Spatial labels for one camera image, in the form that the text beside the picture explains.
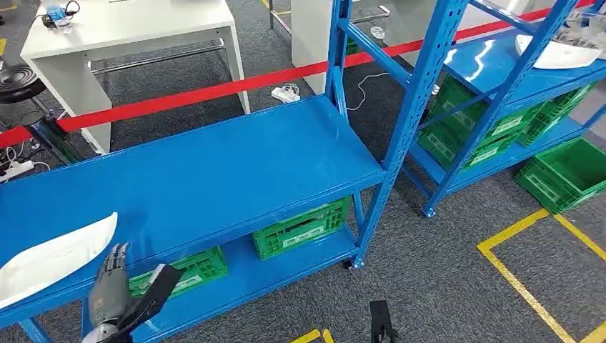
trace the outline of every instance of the robotic hand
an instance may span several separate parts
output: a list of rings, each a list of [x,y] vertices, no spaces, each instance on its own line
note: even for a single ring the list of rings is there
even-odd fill
[[[182,271],[160,264],[149,278],[145,295],[133,298],[126,273],[128,244],[117,244],[97,272],[89,294],[89,321],[93,326],[82,343],[131,343],[131,332],[158,314]]]

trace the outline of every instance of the yellow tape line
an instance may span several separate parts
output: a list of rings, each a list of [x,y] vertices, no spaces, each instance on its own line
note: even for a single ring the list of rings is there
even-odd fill
[[[514,235],[520,233],[524,229],[549,216],[549,212],[545,209],[541,209],[528,217],[520,220],[498,234],[490,237],[477,245],[477,248],[481,253],[492,263],[493,266],[505,277],[505,279],[517,290],[520,295],[526,300],[526,302],[536,311],[547,325],[549,325],[555,334],[566,343],[575,343],[574,339],[561,327],[555,319],[547,312],[547,310],[528,292],[526,287],[512,274],[509,269],[493,254],[490,250],[496,247],[498,244],[506,241]],[[554,218],[559,221],[568,231],[574,234],[578,239],[585,243],[594,253],[599,257],[602,257],[606,261],[606,252],[600,248],[595,242],[589,237],[583,234],[577,227],[572,225],[566,218],[559,214],[556,214]],[[603,343],[606,340],[606,322],[602,323],[592,333],[587,335],[580,343]]]
[[[16,8],[17,8],[17,5],[13,4],[13,6],[6,7],[5,9],[0,9],[0,12],[10,11],[10,10],[16,9]]]
[[[296,340],[292,341],[291,343],[308,343],[318,337],[320,337],[320,331],[318,329],[315,329],[312,332],[307,332],[305,335],[297,338]]]
[[[265,7],[267,7],[267,9],[269,9],[269,2],[267,2],[267,0],[261,0],[261,3],[263,5],[265,5]],[[284,12],[276,12],[277,15],[281,16],[284,14],[290,14],[290,11],[284,11]]]
[[[568,231],[572,232],[578,239],[580,239],[583,243],[585,243],[589,249],[593,250],[599,257],[602,257],[604,261],[606,261],[606,252],[602,250],[596,243],[594,243],[589,237],[585,236],[581,232],[581,230],[577,229],[571,222],[569,222],[566,218],[556,214],[553,216],[557,221],[559,221]]]
[[[522,285],[522,283],[509,271],[509,269],[490,251],[486,249],[480,248],[478,245],[478,249],[482,252],[482,254],[492,263],[492,265],[497,268],[499,273],[501,273],[505,279],[515,288],[515,290],[520,293],[520,295],[526,300],[526,302],[532,307],[533,310],[541,317],[547,325],[549,325],[555,334],[566,343],[575,343],[572,337],[561,327],[551,314],[547,312],[547,310],[530,294],[530,292]]]
[[[508,240],[517,233],[529,227],[530,225],[533,225],[538,220],[543,219],[549,215],[550,213],[546,209],[536,211],[528,217],[520,220],[519,222],[513,224],[512,226],[506,228],[505,230],[478,244],[477,248],[480,251],[489,251],[499,245],[501,242]]]
[[[606,339],[606,322],[588,334],[580,343],[602,343]]]
[[[324,340],[324,343],[334,343],[334,340],[332,339],[332,336],[330,335],[330,331],[328,331],[328,329],[324,329],[324,331],[322,331],[322,339]]]

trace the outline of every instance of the white power strip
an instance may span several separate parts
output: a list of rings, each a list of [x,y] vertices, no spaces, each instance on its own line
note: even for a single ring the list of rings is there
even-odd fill
[[[293,91],[284,90],[284,88],[276,87],[272,91],[272,96],[282,102],[293,102],[301,100],[301,97],[298,94],[295,94]]]
[[[0,175],[0,182],[5,182],[8,179],[16,177],[17,175],[21,175],[24,172],[28,172],[34,168],[34,163],[32,161],[25,161],[23,163],[18,163],[17,161],[11,162],[11,166],[4,171],[4,175]]]

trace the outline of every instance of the green basket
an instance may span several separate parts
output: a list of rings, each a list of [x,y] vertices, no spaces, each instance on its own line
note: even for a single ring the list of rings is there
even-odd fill
[[[565,118],[566,116],[560,116],[556,118],[550,118],[543,113],[537,114],[530,124],[524,129],[524,131],[518,137],[517,142],[523,146],[529,146],[534,143],[539,137],[545,132],[549,131],[557,123]]]
[[[588,84],[587,86],[569,91],[568,93],[556,96],[551,101],[548,101],[541,113],[548,116],[551,119],[561,118],[567,116],[589,93],[597,82]]]
[[[476,97],[475,93],[467,89],[456,79],[448,76],[442,87],[440,87],[440,92],[434,104],[429,109],[428,117],[431,118],[444,111],[453,109],[474,97]],[[514,114],[500,119],[486,132],[480,145],[489,144],[511,133],[521,132],[530,123],[532,118],[539,113],[542,105],[538,104],[528,109],[516,111]],[[455,112],[452,116],[443,119],[442,122],[448,126],[450,131],[457,135],[460,141],[467,141],[476,123],[482,118],[487,109],[488,104],[484,101],[479,101],[472,106]]]
[[[214,247],[184,259],[180,259],[171,265],[183,270],[183,276],[171,293],[176,297],[190,289],[198,287],[205,282],[218,279],[228,274],[227,264],[219,247]],[[140,297],[149,288],[149,278],[152,272],[133,277],[129,280],[129,290],[133,297]]]
[[[517,140],[523,146],[529,146],[567,116],[589,93],[596,84],[589,84],[574,91],[569,91],[548,101],[530,121]]]
[[[515,179],[557,214],[606,189],[606,153],[579,137],[538,154]]]
[[[345,46],[345,54],[353,55],[359,51],[358,43],[351,38],[347,38],[347,45]]]
[[[476,150],[471,154],[463,169],[486,161],[498,154],[501,154],[515,141],[519,132],[514,132],[502,136],[494,141],[483,141],[478,144]],[[435,123],[426,128],[419,136],[419,145],[427,150],[430,155],[444,169],[449,169],[452,161],[463,147],[464,142],[460,141],[449,128],[441,122]]]
[[[266,260],[341,229],[348,207],[349,197],[345,197],[254,232],[259,257]]]

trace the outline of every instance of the white plate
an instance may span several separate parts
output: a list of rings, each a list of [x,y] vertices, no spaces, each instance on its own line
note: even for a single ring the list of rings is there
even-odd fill
[[[109,244],[118,214],[20,252],[0,269],[0,309],[82,268]]]
[[[515,49],[518,54],[526,50],[532,41],[532,36],[518,34],[515,37]],[[534,67],[539,69],[569,69],[589,66],[595,61],[602,50],[582,48],[550,41]]]

